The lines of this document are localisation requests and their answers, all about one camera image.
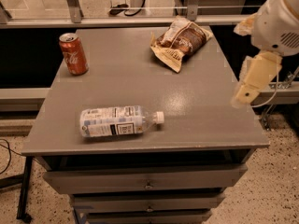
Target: speckled floor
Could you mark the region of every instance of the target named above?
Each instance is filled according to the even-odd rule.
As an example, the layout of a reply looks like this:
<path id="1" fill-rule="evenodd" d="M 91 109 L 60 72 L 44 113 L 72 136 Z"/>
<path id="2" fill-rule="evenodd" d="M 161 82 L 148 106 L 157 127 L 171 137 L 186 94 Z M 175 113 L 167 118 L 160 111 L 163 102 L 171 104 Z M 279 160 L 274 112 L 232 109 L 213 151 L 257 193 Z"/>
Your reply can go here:
<path id="1" fill-rule="evenodd" d="M 249 170 L 232 188 L 206 224 L 299 223 L 299 139 L 285 115 L 270 117 L 267 132 L 270 148 L 258 149 L 247 162 Z M 21 151 L 25 136 L 2 136 L 11 148 Z M 1 148 L 0 169 L 7 163 Z M 24 158 L 12 154 L 12 162 L 0 178 L 22 172 Z M 68 197 L 58 195 L 42 179 L 44 169 L 34 161 L 28 194 L 27 213 L 33 224 L 74 223 Z M 0 223 L 16 220 L 20 185 L 0 190 Z"/>

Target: bottle cap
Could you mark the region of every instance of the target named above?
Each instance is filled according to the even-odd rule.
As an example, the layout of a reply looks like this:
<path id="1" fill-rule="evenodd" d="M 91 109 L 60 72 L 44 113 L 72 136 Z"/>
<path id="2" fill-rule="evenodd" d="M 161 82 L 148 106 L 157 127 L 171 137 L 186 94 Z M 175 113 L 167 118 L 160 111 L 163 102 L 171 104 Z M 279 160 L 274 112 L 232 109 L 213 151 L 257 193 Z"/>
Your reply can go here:
<path id="1" fill-rule="evenodd" d="M 164 123 L 164 113 L 162 111 L 158 111 L 156 112 L 156 115 L 157 115 L 156 123 L 157 124 Z"/>

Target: bottle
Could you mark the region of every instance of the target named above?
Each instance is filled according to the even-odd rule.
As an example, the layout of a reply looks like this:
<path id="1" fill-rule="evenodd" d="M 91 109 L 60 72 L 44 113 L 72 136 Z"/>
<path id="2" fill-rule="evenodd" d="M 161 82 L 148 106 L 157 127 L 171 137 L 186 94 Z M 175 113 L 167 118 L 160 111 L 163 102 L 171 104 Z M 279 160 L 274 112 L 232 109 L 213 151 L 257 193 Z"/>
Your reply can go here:
<path id="1" fill-rule="evenodd" d="M 153 124 L 164 123 L 164 113 L 149 112 L 140 105 L 85 109 L 80 114 L 83 137 L 143 133 Z"/>

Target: red soda can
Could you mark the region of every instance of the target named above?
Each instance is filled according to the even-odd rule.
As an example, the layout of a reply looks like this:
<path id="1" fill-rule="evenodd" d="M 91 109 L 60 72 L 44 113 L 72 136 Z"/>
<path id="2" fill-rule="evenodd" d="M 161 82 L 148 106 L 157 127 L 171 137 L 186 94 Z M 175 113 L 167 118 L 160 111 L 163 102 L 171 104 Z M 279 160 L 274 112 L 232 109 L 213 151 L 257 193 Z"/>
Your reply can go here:
<path id="1" fill-rule="evenodd" d="M 59 46 L 63 52 L 68 71 L 75 76 L 86 73 L 89 66 L 84 49 L 77 34 L 63 34 L 59 37 Z"/>

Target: desk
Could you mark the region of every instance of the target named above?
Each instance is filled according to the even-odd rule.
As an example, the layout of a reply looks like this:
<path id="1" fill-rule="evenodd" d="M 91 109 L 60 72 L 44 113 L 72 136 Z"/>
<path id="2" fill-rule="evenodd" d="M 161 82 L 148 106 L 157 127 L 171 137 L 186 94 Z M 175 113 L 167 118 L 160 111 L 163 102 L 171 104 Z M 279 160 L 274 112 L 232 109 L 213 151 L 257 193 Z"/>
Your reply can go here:
<path id="1" fill-rule="evenodd" d="M 70 195 L 78 222 L 200 223 L 268 146 L 253 111 L 230 106 L 235 77 L 217 40 L 176 74 L 150 50 L 150 33 L 166 29 L 78 30 L 90 71 L 72 77 L 63 62 L 38 114 L 22 154 Z M 82 109 L 116 105 L 161 110 L 165 123 L 141 135 L 80 136 Z"/>

